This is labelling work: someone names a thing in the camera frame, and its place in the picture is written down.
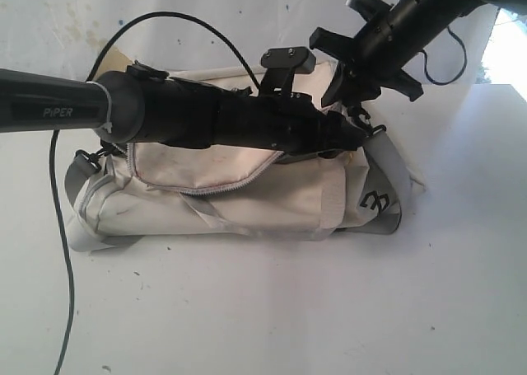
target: black cable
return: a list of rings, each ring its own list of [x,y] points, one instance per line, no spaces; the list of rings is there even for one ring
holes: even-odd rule
[[[55,213],[57,214],[58,230],[60,232],[60,240],[63,244],[64,262],[66,263],[66,271],[68,272],[68,288],[69,288],[69,311],[68,323],[66,324],[66,331],[64,332],[63,345],[58,356],[57,367],[54,375],[60,373],[63,366],[64,356],[68,349],[69,336],[72,332],[73,315],[75,310],[75,283],[73,282],[73,267],[72,260],[69,256],[68,239],[66,238],[66,228],[64,227],[63,211],[60,208],[60,200],[58,199],[57,176],[55,171],[55,153],[57,149],[57,139],[59,130],[53,131],[51,137],[51,144],[49,145],[49,182],[51,183],[51,193],[53,195],[53,203],[55,206]]]
[[[214,35],[216,35],[221,41],[223,41],[227,47],[232,51],[232,53],[238,58],[242,66],[244,67],[247,74],[249,74],[250,79],[252,80],[255,87],[260,89],[260,84],[258,80],[256,79],[256,76],[254,75],[253,71],[250,69],[247,62],[245,62],[245,59],[243,56],[241,56],[240,51],[236,49],[236,47],[227,39],[221,32],[214,29],[212,26],[210,26],[207,22],[202,21],[201,19],[198,19],[194,16],[182,14],[181,12],[170,12],[170,11],[158,11],[158,12],[150,12],[145,15],[141,15],[126,25],[124,25],[115,35],[106,43],[105,47],[101,50],[99,56],[97,57],[96,63],[93,66],[93,69],[90,72],[90,75],[88,76],[87,81],[91,81],[93,77],[96,75],[97,69],[100,66],[100,63],[102,62],[102,59],[105,57],[106,53],[110,50],[111,46],[119,39],[121,35],[123,35],[128,29],[131,27],[137,25],[139,22],[145,21],[146,19],[150,18],[156,18],[156,17],[174,17],[174,18],[180,18],[184,19],[186,21],[191,21],[194,23],[197,23],[198,25],[204,27],[205,29],[211,31]]]
[[[210,30],[214,35],[219,37],[220,40],[222,40],[231,49],[231,51],[238,58],[238,60],[240,60],[241,64],[247,71],[247,74],[249,74],[249,77],[253,81],[254,85],[258,89],[260,88],[260,85],[259,85],[258,80],[256,79],[256,76],[254,75],[253,71],[251,70],[247,62],[245,62],[245,59],[243,58],[243,56],[241,56],[240,51],[238,51],[238,49],[236,49],[236,47],[222,33],[214,29],[208,23],[201,21],[198,18],[195,18],[194,16],[182,14],[179,12],[164,12],[164,11],[151,12],[149,14],[141,15],[135,18],[134,20],[130,21],[129,23],[127,23],[117,33],[115,33],[114,36],[110,39],[110,41],[108,41],[108,43],[106,43],[106,45],[100,51],[99,56],[97,56],[97,59],[94,62],[93,68],[91,68],[90,74],[88,74],[88,78],[86,79],[86,81],[92,81],[94,79],[97,73],[97,70],[99,69],[100,64],[102,63],[106,54],[108,53],[112,45],[115,44],[115,41],[117,41],[119,37],[121,37],[121,35],[124,34],[124,32],[126,32],[131,27],[137,25],[139,22],[145,21],[146,19],[156,18],[156,17],[161,17],[161,16],[184,19],[186,21],[197,23],[203,26],[205,29]],[[57,140],[58,140],[59,133],[60,133],[60,130],[53,131],[53,136],[51,137],[51,143],[49,144],[49,182],[51,184],[51,193],[53,195],[53,203],[55,206],[55,213],[57,215],[58,230],[60,232],[60,240],[62,242],[62,247],[63,247],[64,262],[66,263],[66,271],[68,272],[69,311],[68,311],[68,322],[66,324],[66,330],[64,331],[63,344],[60,349],[60,355],[58,356],[58,362],[55,368],[54,375],[59,375],[60,370],[63,366],[64,357],[66,356],[66,350],[68,349],[69,337],[72,332],[73,317],[75,314],[75,283],[73,279],[73,267],[72,267],[72,260],[69,255],[68,238],[66,237],[66,228],[64,227],[63,211],[60,207],[60,200],[58,198],[57,175],[55,171],[55,158],[56,158],[56,152],[57,152]]]
[[[427,78],[427,80],[429,82],[431,82],[434,85],[438,85],[440,87],[443,87],[445,85],[450,85],[452,82],[455,82],[455,81],[459,80],[461,78],[461,76],[463,76],[465,70],[467,69],[467,65],[469,64],[469,58],[468,58],[468,55],[467,55],[467,47],[465,47],[464,42],[460,39],[460,37],[458,35],[456,35],[451,30],[450,26],[448,26],[446,29],[448,30],[448,32],[452,36],[452,38],[454,40],[456,40],[459,43],[459,45],[461,45],[461,49],[463,50],[463,58],[464,58],[463,67],[461,68],[459,73],[456,74],[456,76],[454,78],[452,78],[450,81],[447,81],[447,82],[436,81],[435,79],[433,79],[431,77],[430,73],[428,72],[428,54],[427,54],[427,52],[424,49],[422,51],[420,51],[421,54],[423,54],[424,57],[425,57],[425,66],[424,66],[425,77]]]

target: logo on bag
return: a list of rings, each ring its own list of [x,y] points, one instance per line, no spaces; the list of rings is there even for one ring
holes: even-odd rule
[[[371,210],[379,209],[379,214],[381,214],[389,207],[389,196],[387,194],[379,195],[377,191],[369,192],[364,196],[361,207]]]

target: white backdrop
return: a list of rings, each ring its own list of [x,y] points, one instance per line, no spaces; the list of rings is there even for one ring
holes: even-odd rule
[[[2,0],[0,66],[83,79],[100,47],[120,26],[145,12],[194,14],[224,32],[251,64],[270,47],[307,45],[322,26],[354,35],[363,22],[345,0]],[[472,83],[490,35],[496,8],[458,20],[455,30],[469,50],[464,82]],[[117,44],[130,59],[171,70],[237,65],[230,51],[194,24],[161,18],[134,28]],[[459,46],[442,34],[429,47],[431,74],[453,77],[462,64]],[[422,57],[408,72],[424,81]]]

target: canvas bag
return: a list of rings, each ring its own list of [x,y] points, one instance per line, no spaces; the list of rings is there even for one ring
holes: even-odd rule
[[[226,89],[250,85],[239,69],[177,75]],[[331,65],[322,63],[311,75],[297,76],[293,90],[311,94],[319,107],[316,100],[331,77]],[[65,179],[75,210],[69,244],[91,251],[146,235],[228,232],[321,240],[337,229],[386,234],[408,211],[413,179],[385,132],[334,159],[282,165],[276,163],[281,155],[220,145],[191,150],[131,143],[124,154],[101,160],[99,171],[77,155]]]

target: black mechanical arm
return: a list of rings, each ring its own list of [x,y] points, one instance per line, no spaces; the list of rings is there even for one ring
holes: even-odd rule
[[[310,47],[338,60],[322,104],[341,102],[353,118],[382,87],[415,101],[422,86],[402,67],[454,19],[487,2],[517,12],[527,0],[347,0],[366,20],[355,38],[318,28]],[[213,144],[276,149],[291,155],[356,150],[372,131],[360,119],[321,113],[292,91],[295,74],[312,73],[304,47],[270,49],[257,96],[169,77],[140,63],[96,82],[0,70],[0,132],[92,128],[106,142],[157,142],[182,148]]]

